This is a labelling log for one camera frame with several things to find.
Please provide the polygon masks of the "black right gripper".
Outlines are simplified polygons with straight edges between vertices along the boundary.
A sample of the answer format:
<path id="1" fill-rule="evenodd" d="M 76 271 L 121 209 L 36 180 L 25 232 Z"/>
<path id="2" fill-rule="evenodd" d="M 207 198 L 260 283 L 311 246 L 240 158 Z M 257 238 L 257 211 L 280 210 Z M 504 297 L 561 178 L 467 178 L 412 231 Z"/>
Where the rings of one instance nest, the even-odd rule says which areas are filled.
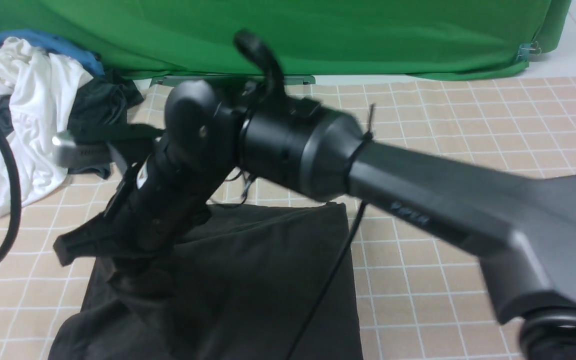
<path id="1" fill-rule="evenodd" d="M 234 168 L 231 139 L 192 144 L 160 140 L 106 143 L 123 177 L 106 208 L 55 239 L 61 266 L 78 258 L 136 260 L 169 251 L 210 217 L 207 202 Z"/>

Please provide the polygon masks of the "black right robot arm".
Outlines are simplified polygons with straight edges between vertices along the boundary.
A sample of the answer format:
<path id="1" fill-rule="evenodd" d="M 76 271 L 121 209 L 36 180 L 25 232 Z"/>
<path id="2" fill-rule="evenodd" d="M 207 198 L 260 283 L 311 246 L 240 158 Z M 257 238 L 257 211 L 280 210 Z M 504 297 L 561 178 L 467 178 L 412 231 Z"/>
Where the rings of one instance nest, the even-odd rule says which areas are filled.
<path id="1" fill-rule="evenodd" d="M 55 240 L 62 266 L 160 255 L 205 223 L 238 167 L 317 202 L 358 198 L 475 256 L 498 323 L 524 321 L 524 358 L 576 360 L 576 174 L 527 178 L 379 143 L 282 78 L 185 81 L 164 120 L 54 136 L 57 166 L 115 162 L 123 176 L 103 214 Z"/>

